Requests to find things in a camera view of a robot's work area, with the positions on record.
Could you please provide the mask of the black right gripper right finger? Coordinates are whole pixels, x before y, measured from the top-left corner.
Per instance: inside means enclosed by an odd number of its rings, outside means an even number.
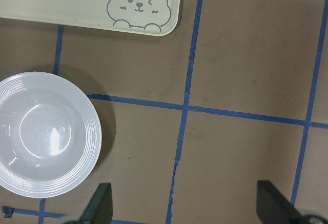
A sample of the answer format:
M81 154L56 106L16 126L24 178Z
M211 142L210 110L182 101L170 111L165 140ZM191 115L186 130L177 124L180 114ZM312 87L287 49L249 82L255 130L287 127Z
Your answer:
M258 180L256 213L261 223L299 223L301 214L269 181Z

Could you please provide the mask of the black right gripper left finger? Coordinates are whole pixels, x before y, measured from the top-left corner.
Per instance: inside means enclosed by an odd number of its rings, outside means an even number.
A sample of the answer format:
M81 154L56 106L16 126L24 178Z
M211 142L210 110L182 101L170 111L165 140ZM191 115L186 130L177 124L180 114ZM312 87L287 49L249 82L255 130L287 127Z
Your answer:
M98 185L87 207L79 218L80 223L111 223L113 217L112 188L110 183Z

